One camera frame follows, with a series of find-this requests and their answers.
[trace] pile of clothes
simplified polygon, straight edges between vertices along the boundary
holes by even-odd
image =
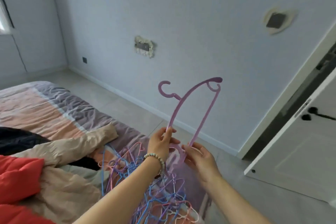
[[[73,223],[101,198],[102,172],[109,176],[87,156],[117,137],[112,124],[57,141],[0,128],[0,224]]]

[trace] beaded bracelet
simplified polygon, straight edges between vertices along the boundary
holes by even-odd
[[[160,176],[160,175],[162,175],[162,174],[164,173],[164,170],[165,170],[165,167],[166,167],[165,162],[162,160],[162,158],[160,158],[160,157],[159,157],[157,154],[155,154],[155,153],[147,153],[147,154],[144,156],[143,159],[146,159],[146,158],[149,157],[149,156],[153,156],[153,157],[157,158],[157,159],[160,161],[160,163],[161,163],[161,170],[160,170],[160,172],[157,174],[157,176],[155,177],[155,179],[157,179],[158,176]]]

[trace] tile floor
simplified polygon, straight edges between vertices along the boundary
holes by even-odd
[[[145,135],[150,136],[157,128],[167,124],[167,121],[160,117],[69,70],[32,78],[31,81],[56,83],[91,103],[100,111],[136,128]],[[191,139],[190,133],[180,128],[176,129],[175,137],[179,140],[186,143]],[[198,142],[204,144],[215,156],[225,179],[272,223],[336,223],[336,209],[327,203],[246,177],[243,170],[248,163],[200,138]],[[228,223],[214,204],[209,208],[205,222]]]

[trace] red jacket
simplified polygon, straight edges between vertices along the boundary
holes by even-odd
[[[15,203],[40,192],[44,159],[0,155],[0,224],[54,224]]]

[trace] person's left hand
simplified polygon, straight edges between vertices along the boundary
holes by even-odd
[[[176,129],[169,127],[166,132],[165,127],[160,128],[149,140],[147,153],[157,154],[164,162],[166,162],[169,156],[169,144],[179,144],[180,141],[174,137],[171,137],[172,133],[176,132]]]

